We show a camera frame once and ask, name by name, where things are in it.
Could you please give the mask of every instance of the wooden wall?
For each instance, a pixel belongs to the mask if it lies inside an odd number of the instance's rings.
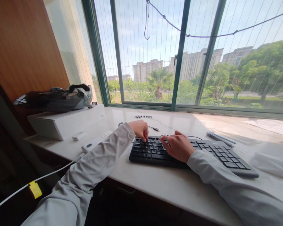
[[[11,103],[30,90],[67,86],[69,80],[43,0],[0,0],[0,91],[9,106],[13,108]],[[31,111],[13,112],[31,134],[26,121]]]

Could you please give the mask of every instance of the helmet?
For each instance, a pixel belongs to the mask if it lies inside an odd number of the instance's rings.
[[[19,97],[14,105],[51,112],[91,108],[92,89],[90,85],[71,85],[63,90],[51,88],[49,92],[30,91]]]

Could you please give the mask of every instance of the yellow tag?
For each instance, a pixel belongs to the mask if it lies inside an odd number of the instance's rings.
[[[31,192],[34,194],[35,199],[40,197],[42,195],[41,189],[39,188],[38,184],[34,181],[29,183],[29,188],[31,189]]]

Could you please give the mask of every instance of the white box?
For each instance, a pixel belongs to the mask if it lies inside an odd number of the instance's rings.
[[[98,104],[91,109],[86,107],[65,113],[43,112],[30,115],[27,119],[37,134],[63,141],[105,116],[104,105]]]

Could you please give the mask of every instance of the window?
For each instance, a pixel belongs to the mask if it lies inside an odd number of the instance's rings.
[[[92,102],[102,103],[80,0],[44,0],[70,84],[91,85]]]
[[[111,103],[283,114],[283,15],[216,37],[282,14],[283,1],[151,3],[183,32],[147,2],[94,1]]]

